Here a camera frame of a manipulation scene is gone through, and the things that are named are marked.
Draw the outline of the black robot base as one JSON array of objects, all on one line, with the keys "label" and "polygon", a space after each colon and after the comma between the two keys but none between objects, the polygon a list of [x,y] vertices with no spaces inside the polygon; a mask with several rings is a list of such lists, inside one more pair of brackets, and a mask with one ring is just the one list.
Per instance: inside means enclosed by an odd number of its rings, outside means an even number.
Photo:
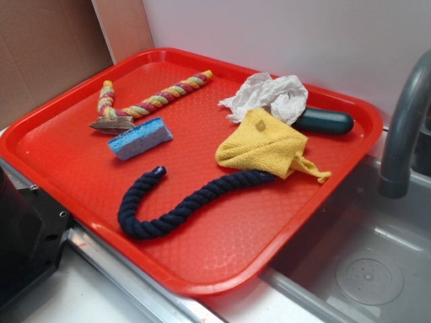
[{"label": "black robot base", "polygon": [[57,271],[70,212],[38,186],[16,188],[1,170],[1,311]]}]

